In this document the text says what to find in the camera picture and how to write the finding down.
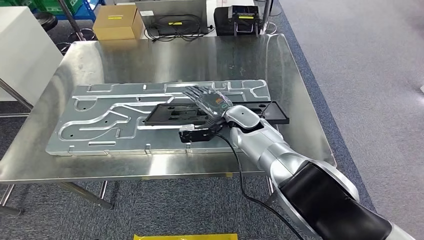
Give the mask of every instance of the cable bundle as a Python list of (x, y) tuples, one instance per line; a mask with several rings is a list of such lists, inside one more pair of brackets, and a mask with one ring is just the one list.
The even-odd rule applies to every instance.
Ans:
[[(203, 37), (211, 33), (215, 28), (211, 25), (208, 27), (211, 31), (202, 33), (201, 19), (192, 14), (180, 14), (180, 15), (162, 15), (157, 16), (152, 26), (144, 29), (144, 36), (153, 41), (170, 42), (176, 38), (181, 38), (184, 41), (191, 42), (199, 37)], [(155, 30), (159, 33), (159, 36), (152, 34)], [(171, 30), (172, 34), (161, 34), (161, 31)]]

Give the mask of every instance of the yellow tape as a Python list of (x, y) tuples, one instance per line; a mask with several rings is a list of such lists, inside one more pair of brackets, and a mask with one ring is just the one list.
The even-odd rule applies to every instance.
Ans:
[(237, 234), (230, 233), (181, 236), (137, 236), (134, 234), (134, 240), (237, 240)]
[(108, 17), (107, 17), (107, 19), (109, 19), (109, 20), (122, 19), (122, 15), (120, 15), (120, 16), (117, 16), (117, 15), (114, 15), (114, 16), (108, 16)]

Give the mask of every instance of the metal plate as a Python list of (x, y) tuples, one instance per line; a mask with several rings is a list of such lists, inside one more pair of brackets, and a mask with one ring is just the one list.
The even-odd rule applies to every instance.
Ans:
[[(190, 103), (186, 86), (209, 86), (233, 102), (270, 101), (264, 80), (79, 85), (46, 147), (59, 156), (226, 153), (220, 139), (181, 143), (180, 125), (147, 126), (157, 104)], [(229, 137), (228, 129), (223, 135)]]

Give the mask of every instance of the stainless steel table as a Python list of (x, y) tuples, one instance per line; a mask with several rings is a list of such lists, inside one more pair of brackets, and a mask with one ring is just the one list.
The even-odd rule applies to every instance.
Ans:
[[(47, 142), (75, 86), (264, 79), (271, 98), (290, 117), (279, 126), (301, 154), (335, 165), (326, 136), (283, 35), (202, 37), (193, 42), (80, 41), (72, 44), (56, 73), (0, 161), (1, 184), (60, 183), (96, 204), (103, 200), (71, 183), (128, 179), (232, 176), (229, 153), (53, 156)], [(241, 154), (243, 171), (261, 175)]]

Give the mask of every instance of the transparent glove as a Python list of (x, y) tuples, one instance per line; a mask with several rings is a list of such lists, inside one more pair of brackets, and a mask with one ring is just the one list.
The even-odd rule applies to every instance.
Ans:
[(208, 122), (219, 122), (233, 103), (222, 93), (206, 86), (187, 86), (183, 94), (209, 115)]

